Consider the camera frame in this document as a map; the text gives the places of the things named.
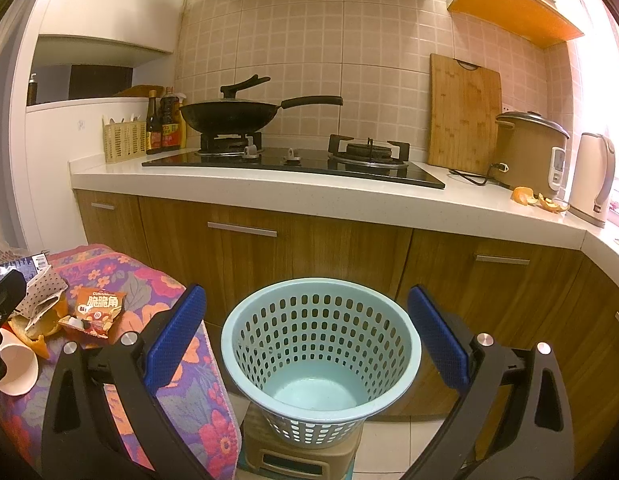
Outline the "large orange peel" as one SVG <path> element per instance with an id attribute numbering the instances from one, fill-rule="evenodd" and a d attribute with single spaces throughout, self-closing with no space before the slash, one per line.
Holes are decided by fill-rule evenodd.
<path id="1" fill-rule="evenodd" d="M 47 341 L 60 331 L 59 320 L 68 314 L 67 295 L 62 294 L 56 303 L 30 328 L 28 320 L 15 315 L 8 320 L 10 329 L 17 338 L 44 360 L 50 359 Z"/>

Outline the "white paper cup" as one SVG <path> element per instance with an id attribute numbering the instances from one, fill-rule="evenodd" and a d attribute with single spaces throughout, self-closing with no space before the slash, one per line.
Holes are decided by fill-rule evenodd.
<path id="1" fill-rule="evenodd" d="M 0 392 L 7 396 L 23 396 L 36 384 L 38 361 L 35 352 L 16 335 L 2 328 L 0 357 L 6 364 L 6 375 L 0 380 Z"/>

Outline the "orange snack bag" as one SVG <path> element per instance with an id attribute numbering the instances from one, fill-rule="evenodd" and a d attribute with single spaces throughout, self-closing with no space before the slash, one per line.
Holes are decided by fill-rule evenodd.
<path id="1" fill-rule="evenodd" d="M 107 339 L 123 310 L 125 292 L 107 292 L 98 288 L 82 288 L 74 309 L 58 321 L 69 330 L 98 339 Z"/>

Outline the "light blue perforated trash basket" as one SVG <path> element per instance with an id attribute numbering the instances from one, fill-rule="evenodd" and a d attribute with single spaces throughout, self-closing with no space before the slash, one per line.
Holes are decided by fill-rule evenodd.
<path id="1" fill-rule="evenodd" d="M 404 396 L 421 364 L 407 312 L 375 290 L 296 278 L 253 292 L 223 325 L 238 389 L 282 440 L 328 448 Z"/>

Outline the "small step stool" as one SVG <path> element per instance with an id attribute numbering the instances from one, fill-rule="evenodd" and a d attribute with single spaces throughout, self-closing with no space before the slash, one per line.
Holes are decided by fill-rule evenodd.
<path id="1" fill-rule="evenodd" d="M 282 440 L 253 404 L 240 426 L 238 468 L 267 479 L 351 479 L 363 427 L 328 448 L 302 448 Z"/>

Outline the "beige chopstick holder basket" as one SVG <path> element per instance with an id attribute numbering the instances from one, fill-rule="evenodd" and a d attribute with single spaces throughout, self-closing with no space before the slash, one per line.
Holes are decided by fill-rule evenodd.
<path id="1" fill-rule="evenodd" d="M 104 160 L 107 164 L 125 162 L 146 154 L 146 122 L 134 117 L 130 122 L 102 122 Z"/>

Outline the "dark bottle on ledge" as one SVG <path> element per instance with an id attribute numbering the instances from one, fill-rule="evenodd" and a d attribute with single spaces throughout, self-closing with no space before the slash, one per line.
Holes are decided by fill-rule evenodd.
<path id="1" fill-rule="evenodd" d="M 32 73 L 30 75 L 29 83 L 28 83 L 28 94 L 26 95 L 26 105 L 32 106 L 37 102 L 37 89 L 38 83 L 36 80 L 36 73 Z"/>

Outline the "orange peel on counter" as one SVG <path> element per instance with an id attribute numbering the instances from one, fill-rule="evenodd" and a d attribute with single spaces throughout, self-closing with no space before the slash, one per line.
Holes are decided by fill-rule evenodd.
<path id="1" fill-rule="evenodd" d="M 537 198 L 534 195 L 534 191 L 527 186 L 517 186 L 514 188 L 510 198 L 517 204 L 524 206 L 533 206 L 537 203 Z"/>
<path id="2" fill-rule="evenodd" d="M 537 204 L 545 211 L 552 212 L 553 214 L 562 214 L 570 208 L 568 204 L 556 202 L 549 197 L 545 197 L 541 193 L 538 194 Z"/>

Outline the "dark soy sauce bottle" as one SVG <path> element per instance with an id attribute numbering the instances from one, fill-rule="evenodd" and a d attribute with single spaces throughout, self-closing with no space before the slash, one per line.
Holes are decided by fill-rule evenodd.
<path id="1" fill-rule="evenodd" d="M 146 153 L 154 154 L 162 150 L 162 122 L 157 102 L 157 91 L 149 91 L 146 117 Z"/>

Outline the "yellow oil bottle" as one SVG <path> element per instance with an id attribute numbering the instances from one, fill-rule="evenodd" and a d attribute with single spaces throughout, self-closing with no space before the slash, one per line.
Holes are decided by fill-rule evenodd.
<path id="1" fill-rule="evenodd" d="M 183 92 L 176 92 L 178 98 L 178 119 L 180 120 L 180 148 L 186 148 L 187 146 L 187 125 L 183 116 L 181 108 L 187 104 L 187 96 Z"/>

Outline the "red label sauce bottle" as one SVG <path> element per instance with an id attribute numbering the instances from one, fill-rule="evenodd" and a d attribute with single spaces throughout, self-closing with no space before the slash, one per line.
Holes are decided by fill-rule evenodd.
<path id="1" fill-rule="evenodd" d="M 162 150 L 177 150 L 182 143 L 180 127 L 180 98 L 172 87 L 165 90 L 161 99 Z"/>

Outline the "white electric kettle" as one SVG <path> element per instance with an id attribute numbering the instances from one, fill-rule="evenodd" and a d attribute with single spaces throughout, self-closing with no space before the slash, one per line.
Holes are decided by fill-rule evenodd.
<path id="1" fill-rule="evenodd" d="M 615 177 L 615 147 L 599 133 L 583 132 L 569 196 L 570 211 L 597 228 L 607 221 Z"/>

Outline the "black glass gas stove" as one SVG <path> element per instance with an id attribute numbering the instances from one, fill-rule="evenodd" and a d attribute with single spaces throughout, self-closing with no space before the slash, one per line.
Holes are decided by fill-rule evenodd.
<path id="1" fill-rule="evenodd" d="M 350 136 L 329 136 L 324 150 L 263 148 L 246 136 L 235 151 L 197 151 L 143 162 L 144 167 L 218 167 L 331 174 L 383 182 L 395 182 L 442 190 L 445 184 L 409 160 L 410 146 L 391 141 L 356 142 Z"/>

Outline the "bamboo cutting board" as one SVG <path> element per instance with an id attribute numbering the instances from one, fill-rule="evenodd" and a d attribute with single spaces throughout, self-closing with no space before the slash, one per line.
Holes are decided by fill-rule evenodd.
<path id="1" fill-rule="evenodd" d="M 500 73 L 432 53 L 428 163 L 484 174 L 497 142 L 503 111 Z"/>

